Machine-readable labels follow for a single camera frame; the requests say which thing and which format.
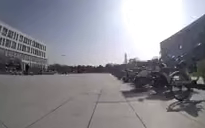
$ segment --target sun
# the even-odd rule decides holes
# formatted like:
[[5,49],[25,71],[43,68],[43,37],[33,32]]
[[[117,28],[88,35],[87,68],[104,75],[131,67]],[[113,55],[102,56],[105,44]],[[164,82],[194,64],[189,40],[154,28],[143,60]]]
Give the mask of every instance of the sun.
[[181,0],[122,0],[122,22],[136,56],[148,60],[159,55],[159,43],[181,27],[180,7]]

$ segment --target sky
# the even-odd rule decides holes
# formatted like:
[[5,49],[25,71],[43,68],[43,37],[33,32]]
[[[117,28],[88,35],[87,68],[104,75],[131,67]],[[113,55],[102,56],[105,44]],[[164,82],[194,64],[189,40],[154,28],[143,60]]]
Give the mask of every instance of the sky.
[[203,14],[205,0],[0,0],[0,20],[43,41],[49,64],[148,60]]

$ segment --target glass window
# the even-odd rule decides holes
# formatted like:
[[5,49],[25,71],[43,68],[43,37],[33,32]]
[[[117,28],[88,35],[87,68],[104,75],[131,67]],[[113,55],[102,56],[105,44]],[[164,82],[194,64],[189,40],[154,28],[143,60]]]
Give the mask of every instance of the glass window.
[[1,33],[2,26],[0,26],[0,33]]
[[8,29],[3,27],[3,30],[2,30],[2,35],[3,36],[6,36],[7,35],[7,32],[8,32]]
[[12,42],[11,48],[16,49],[16,42],[15,41]]
[[30,52],[30,47],[27,47],[27,52],[28,52],[28,53]]
[[26,45],[23,45],[22,51],[26,52]]
[[10,48],[10,45],[11,45],[11,40],[9,39],[6,39],[6,47]]
[[16,41],[18,40],[18,36],[19,36],[19,34],[17,33],[17,34],[16,34]]
[[23,43],[27,44],[27,38],[24,37]]
[[3,42],[3,38],[0,37],[0,45],[2,45],[2,42]]
[[14,40],[16,39],[16,32],[14,32],[14,34],[13,34],[13,39]]
[[9,33],[8,33],[7,37],[12,39],[13,38],[13,31],[9,30]]
[[32,46],[34,46],[35,41],[32,41]]
[[3,38],[3,39],[2,39],[2,46],[5,46],[5,42],[6,42],[6,39]]
[[20,39],[19,39],[20,42],[23,42],[23,36],[20,35]]

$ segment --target road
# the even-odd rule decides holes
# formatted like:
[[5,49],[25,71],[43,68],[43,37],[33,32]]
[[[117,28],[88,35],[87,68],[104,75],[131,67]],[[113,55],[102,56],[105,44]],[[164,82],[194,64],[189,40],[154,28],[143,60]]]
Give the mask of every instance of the road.
[[205,92],[178,103],[110,74],[0,75],[0,128],[205,128]]

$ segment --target building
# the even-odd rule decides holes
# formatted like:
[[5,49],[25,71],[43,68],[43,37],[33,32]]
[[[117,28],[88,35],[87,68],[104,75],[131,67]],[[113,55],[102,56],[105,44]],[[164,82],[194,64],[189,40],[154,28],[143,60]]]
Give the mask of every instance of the building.
[[181,55],[185,55],[188,60],[192,56],[204,57],[205,49],[197,49],[198,45],[205,46],[205,15],[162,41],[160,43],[161,57],[166,62],[170,57]]
[[124,64],[128,64],[128,56],[127,56],[127,53],[125,53],[125,56],[124,56]]
[[0,69],[11,60],[20,60],[22,68],[47,68],[47,47],[41,41],[0,21]]

